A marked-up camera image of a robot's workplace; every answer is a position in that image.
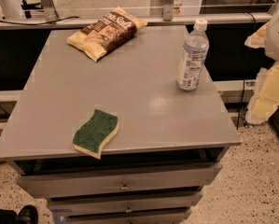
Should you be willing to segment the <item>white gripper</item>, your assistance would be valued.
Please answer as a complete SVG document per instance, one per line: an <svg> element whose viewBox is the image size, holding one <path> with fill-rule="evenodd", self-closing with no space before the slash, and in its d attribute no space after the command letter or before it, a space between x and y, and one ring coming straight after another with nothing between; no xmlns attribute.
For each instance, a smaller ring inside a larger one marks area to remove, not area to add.
<svg viewBox="0 0 279 224"><path fill-rule="evenodd" d="M262 25L249 36L244 44L252 49L265 47L265 54L279 61L279 9L269 23ZM258 72L254 94L250 99L245 120L259 125L267 121L279 107L279 62L270 69L261 68Z"/></svg>

